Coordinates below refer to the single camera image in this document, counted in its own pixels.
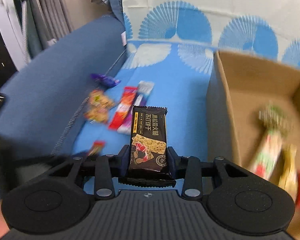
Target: brown cardboard box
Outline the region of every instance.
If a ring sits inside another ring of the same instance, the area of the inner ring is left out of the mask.
[[[216,52],[207,100],[208,160],[223,156],[247,167],[265,132],[258,111],[270,101],[291,119],[287,143],[298,147],[300,170],[300,71],[266,59],[233,52]],[[270,179],[278,183],[279,159]],[[288,232],[300,240],[300,210],[296,209]]]

